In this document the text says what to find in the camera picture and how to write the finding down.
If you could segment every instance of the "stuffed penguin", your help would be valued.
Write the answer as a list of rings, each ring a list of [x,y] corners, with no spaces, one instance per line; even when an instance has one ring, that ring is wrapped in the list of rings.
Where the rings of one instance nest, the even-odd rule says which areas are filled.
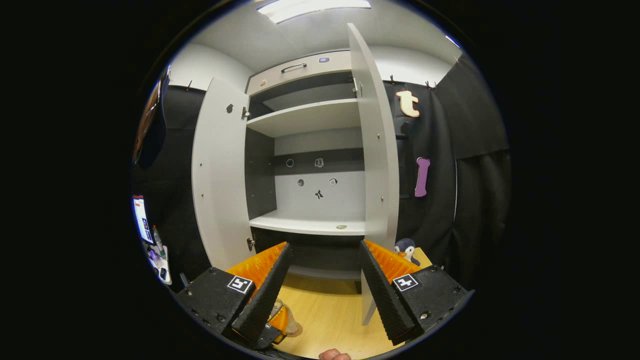
[[[394,251],[396,252],[396,254],[420,266],[420,261],[412,257],[413,252],[415,252],[415,243],[413,242],[413,240],[404,238],[398,241],[396,243],[396,246],[394,247]]]

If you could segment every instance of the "finger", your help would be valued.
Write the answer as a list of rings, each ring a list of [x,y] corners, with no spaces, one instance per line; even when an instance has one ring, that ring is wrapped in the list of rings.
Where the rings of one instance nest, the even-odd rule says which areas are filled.
[[[337,349],[333,348],[331,350],[323,352],[322,354],[320,354],[320,356],[318,356],[318,358],[320,358],[320,360],[333,360],[333,358],[338,355],[340,355],[340,352]]]

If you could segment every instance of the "ceiling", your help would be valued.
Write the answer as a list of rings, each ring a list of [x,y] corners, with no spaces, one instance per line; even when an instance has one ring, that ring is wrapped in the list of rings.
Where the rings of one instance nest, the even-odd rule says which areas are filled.
[[[369,46],[395,46],[453,64],[460,49],[434,25],[389,0],[369,0],[371,9],[330,9],[273,24],[256,11],[273,0],[250,1],[205,28],[193,43],[221,51],[258,72],[310,53],[349,47],[348,22]]]

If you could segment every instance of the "fluorescent light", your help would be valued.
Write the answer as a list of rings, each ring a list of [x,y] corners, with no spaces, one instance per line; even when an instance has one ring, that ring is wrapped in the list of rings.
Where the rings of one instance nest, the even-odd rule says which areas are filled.
[[[371,9],[371,4],[367,0],[278,0],[259,8],[258,11],[278,24],[306,13],[338,8]]]
[[[445,37],[446,37],[447,39],[449,39],[449,41],[450,41],[450,42],[452,42],[455,46],[460,47],[460,45],[456,44],[456,42],[455,42],[455,41],[451,40],[451,38],[450,38],[449,36],[445,35]]]

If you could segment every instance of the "computer screen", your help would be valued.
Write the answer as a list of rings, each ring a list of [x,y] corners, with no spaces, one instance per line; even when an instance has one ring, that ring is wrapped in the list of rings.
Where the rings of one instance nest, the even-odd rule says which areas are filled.
[[[155,244],[153,237],[151,237],[151,225],[147,222],[145,198],[142,195],[133,196],[133,208],[136,210],[136,220],[138,221],[140,236],[149,244]]]

